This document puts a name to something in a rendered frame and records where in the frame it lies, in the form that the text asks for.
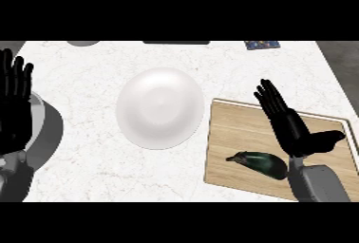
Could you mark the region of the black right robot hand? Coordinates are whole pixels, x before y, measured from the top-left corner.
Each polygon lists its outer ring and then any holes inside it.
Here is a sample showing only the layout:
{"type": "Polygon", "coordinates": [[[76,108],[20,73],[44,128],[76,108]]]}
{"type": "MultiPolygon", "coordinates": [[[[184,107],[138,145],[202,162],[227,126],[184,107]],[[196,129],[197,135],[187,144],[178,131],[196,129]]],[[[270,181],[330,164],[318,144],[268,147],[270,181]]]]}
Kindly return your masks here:
{"type": "Polygon", "coordinates": [[[270,118],[273,130],[283,150],[292,157],[305,158],[315,153],[329,153],[346,138],[339,130],[312,133],[295,109],[286,103],[283,95],[270,80],[262,80],[255,96],[264,113],[270,118]]]}

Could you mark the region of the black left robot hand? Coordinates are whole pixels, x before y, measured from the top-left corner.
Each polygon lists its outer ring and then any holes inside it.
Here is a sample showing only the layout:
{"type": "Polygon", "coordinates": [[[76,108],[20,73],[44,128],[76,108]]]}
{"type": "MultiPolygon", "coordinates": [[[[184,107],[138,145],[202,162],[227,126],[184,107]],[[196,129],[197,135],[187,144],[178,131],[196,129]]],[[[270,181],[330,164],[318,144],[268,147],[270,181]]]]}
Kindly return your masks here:
{"type": "Polygon", "coordinates": [[[33,70],[10,48],[0,49],[0,155],[24,150],[33,136],[33,70]]]}

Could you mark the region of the dark green eggplant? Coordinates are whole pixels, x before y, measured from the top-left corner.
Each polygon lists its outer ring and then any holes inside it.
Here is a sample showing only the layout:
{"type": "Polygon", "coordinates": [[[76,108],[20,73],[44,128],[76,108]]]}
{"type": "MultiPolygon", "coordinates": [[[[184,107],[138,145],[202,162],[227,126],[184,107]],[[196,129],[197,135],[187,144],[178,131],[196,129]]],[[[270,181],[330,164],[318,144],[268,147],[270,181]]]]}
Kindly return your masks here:
{"type": "Polygon", "coordinates": [[[234,156],[227,158],[261,174],[271,178],[283,180],[289,176],[289,166],[281,158],[264,152],[239,152],[234,156]]]}

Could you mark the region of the white oval plate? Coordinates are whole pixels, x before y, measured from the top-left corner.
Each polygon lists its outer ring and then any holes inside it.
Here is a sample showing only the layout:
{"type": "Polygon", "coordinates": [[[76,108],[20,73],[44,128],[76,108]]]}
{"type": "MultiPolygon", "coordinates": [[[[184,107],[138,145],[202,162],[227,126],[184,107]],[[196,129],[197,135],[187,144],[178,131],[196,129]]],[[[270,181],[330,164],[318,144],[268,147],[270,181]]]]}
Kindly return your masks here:
{"type": "Polygon", "coordinates": [[[126,138],[143,148],[169,149],[194,135],[206,113],[203,89],[176,68],[159,67],[126,83],[117,121],[126,138]]]}

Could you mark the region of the grey round object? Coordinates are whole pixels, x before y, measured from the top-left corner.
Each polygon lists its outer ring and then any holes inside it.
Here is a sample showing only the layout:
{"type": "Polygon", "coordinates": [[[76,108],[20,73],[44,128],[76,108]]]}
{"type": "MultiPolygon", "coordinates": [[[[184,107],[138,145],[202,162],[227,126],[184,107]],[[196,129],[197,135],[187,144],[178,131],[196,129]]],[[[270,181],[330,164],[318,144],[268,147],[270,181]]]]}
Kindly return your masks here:
{"type": "Polygon", "coordinates": [[[69,41],[69,43],[76,47],[89,47],[95,45],[100,41],[69,41]]]}

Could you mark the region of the blue patterned box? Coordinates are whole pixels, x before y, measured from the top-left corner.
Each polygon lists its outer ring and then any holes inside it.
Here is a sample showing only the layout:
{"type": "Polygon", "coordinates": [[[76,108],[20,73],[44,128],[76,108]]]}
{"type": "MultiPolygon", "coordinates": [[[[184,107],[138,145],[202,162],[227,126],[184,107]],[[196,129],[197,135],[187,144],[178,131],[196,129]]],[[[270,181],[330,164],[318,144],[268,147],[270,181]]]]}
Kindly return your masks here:
{"type": "Polygon", "coordinates": [[[278,41],[246,41],[249,50],[278,48],[281,46],[278,41]]]}

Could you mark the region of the dark flat appliance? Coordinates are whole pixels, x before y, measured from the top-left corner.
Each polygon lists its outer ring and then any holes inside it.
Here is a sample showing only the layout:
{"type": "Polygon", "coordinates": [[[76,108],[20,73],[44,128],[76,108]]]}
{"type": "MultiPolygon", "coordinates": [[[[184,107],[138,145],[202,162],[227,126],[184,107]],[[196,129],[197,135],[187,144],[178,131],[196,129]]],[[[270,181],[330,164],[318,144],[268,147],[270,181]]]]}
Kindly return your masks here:
{"type": "Polygon", "coordinates": [[[144,41],[147,45],[209,45],[210,41],[144,41]]]}

